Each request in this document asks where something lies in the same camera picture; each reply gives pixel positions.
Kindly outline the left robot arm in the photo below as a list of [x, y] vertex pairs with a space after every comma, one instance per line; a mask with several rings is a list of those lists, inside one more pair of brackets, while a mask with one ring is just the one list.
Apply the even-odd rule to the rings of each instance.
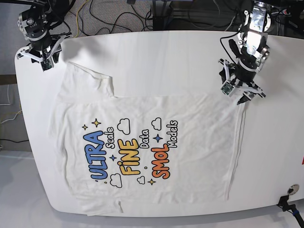
[[236, 57], [236, 61], [231, 63], [224, 59], [218, 61], [223, 66], [219, 72], [222, 80], [220, 90], [228, 97], [240, 96], [238, 105], [251, 101], [255, 96], [266, 96], [254, 78], [270, 55], [266, 42], [273, 26], [273, 7], [270, 0], [253, 0], [251, 11], [244, 11], [238, 31], [220, 38], [220, 43], [229, 39], [229, 47]]

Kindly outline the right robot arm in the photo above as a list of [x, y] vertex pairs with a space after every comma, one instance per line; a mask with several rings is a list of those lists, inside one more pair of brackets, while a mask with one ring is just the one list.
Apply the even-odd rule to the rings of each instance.
[[74, 0], [30, 0], [30, 9], [20, 13], [18, 28], [29, 44], [17, 53], [39, 63], [43, 71], [54, 67], [62, 51], [61, 43], [72, 36], [64, 21]]

